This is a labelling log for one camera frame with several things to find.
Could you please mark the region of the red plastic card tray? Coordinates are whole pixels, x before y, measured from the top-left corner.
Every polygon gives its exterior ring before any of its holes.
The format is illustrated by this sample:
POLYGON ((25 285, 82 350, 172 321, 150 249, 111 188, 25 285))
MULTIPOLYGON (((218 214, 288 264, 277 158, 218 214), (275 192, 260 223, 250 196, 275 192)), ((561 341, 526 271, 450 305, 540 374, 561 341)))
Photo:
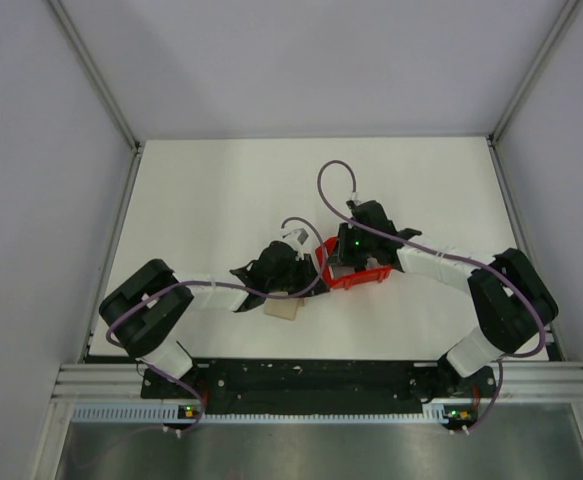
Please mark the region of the red plastic card tray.
MULTIPOLYGON (((324 241, 327 254, 335 253, 337 237, 330 237, 324 241)), ((318 267, 325 263, 322 247, 314 251, 318 267)), ((367 283, 382 283, 391 274, 390 266, 369 264, 373 268, 356 271, 352 267, 327 266, 322 273, 322 280, 330 290, 350 290, 352 287, 367 283)))

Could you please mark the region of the beige card holder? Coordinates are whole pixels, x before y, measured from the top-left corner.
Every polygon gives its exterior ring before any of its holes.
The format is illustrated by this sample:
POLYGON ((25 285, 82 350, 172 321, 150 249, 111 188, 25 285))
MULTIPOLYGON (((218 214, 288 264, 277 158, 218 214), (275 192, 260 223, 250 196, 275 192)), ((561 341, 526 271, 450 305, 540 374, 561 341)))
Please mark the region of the beige card holder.
POLYGON ((267 299, 264 302, 263 312, 270 317, 293 321, 298 311, 304 306, 304 298, 267 299))

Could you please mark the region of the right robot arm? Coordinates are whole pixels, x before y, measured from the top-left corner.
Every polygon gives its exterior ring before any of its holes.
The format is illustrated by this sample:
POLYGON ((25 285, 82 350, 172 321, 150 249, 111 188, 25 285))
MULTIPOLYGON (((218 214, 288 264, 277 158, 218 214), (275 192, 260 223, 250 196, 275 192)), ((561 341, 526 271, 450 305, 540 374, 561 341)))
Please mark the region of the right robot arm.
POLYGON ((421 231, 398 231, 375 201, 347 202, 350 218, 339 225, 335 264, 360 270, 369 259, 417 274, 467 294, 478 326, 441 358, 440 388, 458 396, 486 364, 514 355, 558 315, 559 307, 527 256, 516 248, 473 254, 438 246, 421 231))

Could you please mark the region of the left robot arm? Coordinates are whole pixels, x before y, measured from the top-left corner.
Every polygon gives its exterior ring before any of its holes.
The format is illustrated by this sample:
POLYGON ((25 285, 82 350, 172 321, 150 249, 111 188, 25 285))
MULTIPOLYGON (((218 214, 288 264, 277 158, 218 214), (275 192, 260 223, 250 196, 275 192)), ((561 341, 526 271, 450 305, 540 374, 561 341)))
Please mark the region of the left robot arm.
POLYGON ((276 296, 307 298, 328 292, 312 256, 295 243, 276 240, 257 259, 220 278, 181 282, 164 260, 150 260, 101 302, 99 315, 109 327, 108 341, 164 372, 165 387, 183 397, 198 382, 192 357, 171 336, 185 313, 244 313, 276 296))

